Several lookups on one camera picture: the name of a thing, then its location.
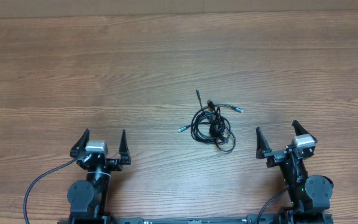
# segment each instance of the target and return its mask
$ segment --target black wire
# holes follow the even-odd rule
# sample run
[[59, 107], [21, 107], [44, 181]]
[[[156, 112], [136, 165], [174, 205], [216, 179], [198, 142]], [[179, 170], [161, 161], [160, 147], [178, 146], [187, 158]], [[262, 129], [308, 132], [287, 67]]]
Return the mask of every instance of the black wire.
[[[221, 116], [221, 109], [217, 107], [204, 106], [201, 104], [200, 94], [197, 91], [198, 99], [200, 101], [201, 109], [197, 111], [191, 120], [191, 124], [187, 128], [191, 127], [191, 137], [205, 144], [215, 144], [216, 147], [222, 152], [231, 152], [236, 146], [236, 137], [234, 137], [233, 132], [231, 131], [230, 122], [223, 116]], [[215, 106], [225, 106], [228, 108], [235, 108], [234, 106], [227, 104], [215, 104]], [[205, 109], [211, 108], [212, 112], [205, 111]], [[203, 134], [199, 125], [209, 125], [209, 135]], [[225, 130], [228, 132], [227, 137], [224, 137], [223, 134]], [[230, 136], [233, 137], [234, 143], [230, 149], [223, 149], [220, 145], [228, 142]]]
[[24, 220], [25, 220], [25, 223], [26, 224], [29, 224], [29, 218], [27, 217], [27, 198], [29, 197], [29, 194], [30, 194], [30, 191], [32, 189], [32, 187], [35, 185], [35, 183], [37, 183], [38, 180], [40, 180], [42, 177], [45, 177], [46, 175], [48, 174], [51, 174], [53, 172], [55, 172], [56, 170], [60, 170], [61, 168], [64, 168], [70, 164], [72, 164], [73, 162], [75, 162], [77, 160], [77, 157], [74, 158], [72, 161], [70, 162], [67, 162], [66, 164], [63, 164], [59, 167], [56, 167], [54, 169], [51, 169], [50, 171], [40, 175], [39, 177], [37, 177], [31, 184], [30, 184], [30, 187], [27, 189], [27, 192], [25, 193], [25, 196], [24, 196], [24, 201], [23, 201], [23, 215], [24, 215]]
[[266, 204], [262, 207], [262, 209], [260, 209], [260, 212], [259, 212], [259, 214], [258, 214], [258, 219], [257, 219], [257, 221], [256, 221], [256, 224], [259, 224], [259, 220], [260, 220], [260, 218], [261, 218], [261, 216], [262, 216], [262, 213], [263, 213], [264, 210], [266, 209], [266, 207], [267, 207], [270, 203], [274, 202], [274, 200], [278, 199], [279, 196], [283, 195], [287, 190], [288, 190], [288, 187], [286, 187], [284, 190], [282, 190], [282, 191], [280, 191], [279, 193], [277, 193], [276, 195], [274, 195], [269, 201], [266, 202]]

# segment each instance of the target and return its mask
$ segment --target wood grain surface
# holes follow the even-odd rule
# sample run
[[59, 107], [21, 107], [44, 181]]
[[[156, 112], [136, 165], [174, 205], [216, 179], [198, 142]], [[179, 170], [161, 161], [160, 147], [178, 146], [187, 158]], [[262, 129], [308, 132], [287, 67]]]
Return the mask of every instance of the wood grain surface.
[[[232, 153], [177, 132], [199, 108], [196, 88], [245, 110], [223, 109]], [[335, 223], [358, 223], [358, 11], [0, 20], [0, 223], [24, 222], [27, 187], [70, 160], [85, 128], [110, 157], [127, 131], [132, 165], [108, 200], [117, 217], [257, 213], [283, 180], [255, 158], [255, 128], [283, 149], [293, 119], [319, 139], [305, 163], [334, 181]], [[67, 219], [67, 190], [85, 174], [42, 179], [30, 222]]]

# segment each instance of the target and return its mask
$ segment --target wooden tabletop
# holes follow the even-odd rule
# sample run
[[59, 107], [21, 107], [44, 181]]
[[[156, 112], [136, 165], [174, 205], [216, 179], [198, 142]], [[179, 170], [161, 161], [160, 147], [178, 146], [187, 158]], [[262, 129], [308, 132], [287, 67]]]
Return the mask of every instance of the wooden tabletop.
[[[230, 154], [194, 141], [195, 90], [222, 109]], [[116, 217], [238, 217], [284, 188], [255, 158], [260, 126], [273, 149], [297, 119], [319, 139], [305, 164], [334, 181], [335, 223], [358, 223], [358, 11], [255, 12], [0, 20], [0, 223], [23, 223], [41, 173], [69, 161], [86, 128], [132, 165], [113, 173]], [[86, 172], [48, 175], [28, 202], [31, 224], [70, 213], [67, 190]], [[289, 205], [288, 196], [266, 212]]]

